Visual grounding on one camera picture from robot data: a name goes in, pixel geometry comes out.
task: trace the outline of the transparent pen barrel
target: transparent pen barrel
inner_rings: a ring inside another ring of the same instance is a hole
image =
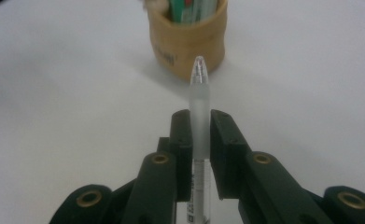
[[[209,159],[193,160],[188,223],[210,223],[211,166]]]

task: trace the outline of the brown pencil cup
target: brown pencil cup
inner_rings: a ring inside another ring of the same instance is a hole
[[[190,80],[195,58],[204,56],[208,72],[213,71],[225,55],[227,5],[227,0],[218,0],[214,16],[193,24],[174,23],[170,15],[150,10],[147,13],[150,42],[160,64]]]

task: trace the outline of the white table surface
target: white table surface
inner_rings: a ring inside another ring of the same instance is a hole
[[[132,180],[188,108],[189,85],[155,60],[141,5],[0,5],[0,223],[48,223],[73,190]],[[228,13],[211,107],[304,188],[365,192],[365,0],[231,0]],[[215,189],[212,223],[242,223]]]

